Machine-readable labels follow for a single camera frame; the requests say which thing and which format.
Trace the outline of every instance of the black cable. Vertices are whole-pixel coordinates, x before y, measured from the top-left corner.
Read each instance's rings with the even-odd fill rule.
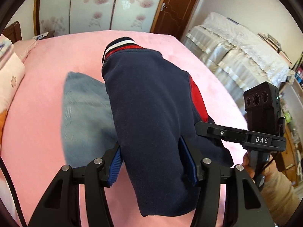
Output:
[[[12,194],[12,197],[13,197],[13,200],[14,200],[14,203],[15,203],[16,211],[17,211],[19,220],[21,222],[21,225],[22,225],[22,227],[27,227],[27,224],[25,222],[25,219],[24,219],[24,216],[23,216],[23,213],[22,213],[22,209],[21,209],[21,206],[20,206],[20,203],[19,203],[19,200],[18,200],[16,189],[14,187],[11,176],[9,175],[9,172],[7,171],[7,168],[6,168],[6,166],[5,166],[1,157],[0,157],[0,169],[3,172],[3,175],[4,175],[4,177],[7,181],[7,184],[9,185],[9,189],[11,191],[11,194]]]
[[[273,156],[272,160],[271,160],[267,165],[265,165],[265,166],[262,168],[261,173],[262,173],[267,167],[269,167],[269,165],[275,160],[275,158],[277,157],[278,153],[279,153],[279,151],[277,151],[276,154]]]

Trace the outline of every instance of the wooden headboard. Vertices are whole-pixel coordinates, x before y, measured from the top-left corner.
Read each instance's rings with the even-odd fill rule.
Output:
[[[13,44],[22,40],[20,23],[18,21],[14,22],[10,26],[6,27],[2,34],[10,39]]]

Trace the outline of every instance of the pink mattress cover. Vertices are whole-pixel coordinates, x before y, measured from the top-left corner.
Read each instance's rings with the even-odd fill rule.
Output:
[[[131,37],[140,46],[160,51],[163,57],[187,71],[199,87],[207,111],[217,124],[246,129],[247,124],[223,85],[174,37],[128,31],[100,31],[40,41],[25,61],[25,77],[12,102],[4,127],[2,153],[12,177],[25,219],[29,222],[41,196],[65,164],[60,136],[63,85],[69,71],[102,82],[101,59],[108,43]],[[224,142],[235,164],[245,150]],[[180,217],[148,216],[139,212],[125,167],[117,182],[106,189],[115,227],[190,226],[193,212]],[[222,187],[217,226],[222,225],[225,189]],[[80,197],[82,226],[87,227],[84,197]]]

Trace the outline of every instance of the sliding wardrobe door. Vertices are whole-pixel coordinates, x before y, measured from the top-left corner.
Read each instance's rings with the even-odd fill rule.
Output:
[[[114,0],[72,0],[71,33],[109,30]]]
[[[40,32],[55,31],[54,36],[69,34],[71,0],[40,0]]]
[[[150,32],[160,0],[117,0],[112,30]]]

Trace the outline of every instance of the ribbed blue pad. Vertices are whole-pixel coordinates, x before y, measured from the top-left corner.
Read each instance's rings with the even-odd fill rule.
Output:
[[[185,144],[185,141],[182,137],[180,137],[179,139],[178,147],[179,147],[180,159],[184,167],[185,173],[187,174],[188,180],[192,183],[193,186],[196,186],[196,184],[198,183],[197,169],[190,155],[190,152]]]
[[[109,168],[108,183],[110,186],[112,186],[112,184],[117,181],[121,165],[122,165],[121,149],[118,148],[115,157],[112,161],[112,164],[110,165]]]

